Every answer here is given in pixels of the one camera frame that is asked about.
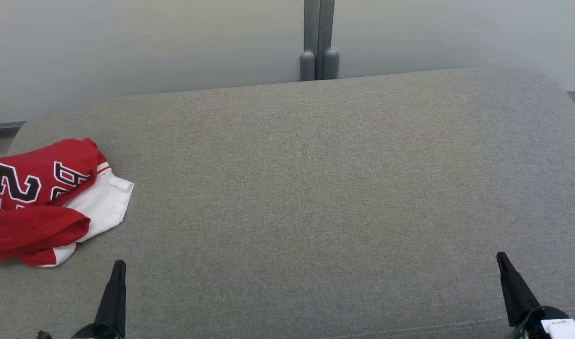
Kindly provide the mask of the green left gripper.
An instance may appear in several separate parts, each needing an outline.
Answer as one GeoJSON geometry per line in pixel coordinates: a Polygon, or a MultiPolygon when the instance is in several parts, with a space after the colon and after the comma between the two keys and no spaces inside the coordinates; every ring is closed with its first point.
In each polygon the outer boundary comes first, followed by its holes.
{"type": "Polygon", "coordinates": [[[100,300],[94,323],[71,339],[123,339],[126,336],[126,262],[116,260],[100,300]]]}

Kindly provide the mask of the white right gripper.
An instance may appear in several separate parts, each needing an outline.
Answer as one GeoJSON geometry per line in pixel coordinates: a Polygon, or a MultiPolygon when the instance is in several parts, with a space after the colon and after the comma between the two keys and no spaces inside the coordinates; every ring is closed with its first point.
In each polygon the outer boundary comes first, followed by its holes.
{"type": "Polygon", "coordinates": [[[512,339],[575,339],[575,318],[551,306],[539,307],[505,252],[497,253],[500,283],[512,339]]]}

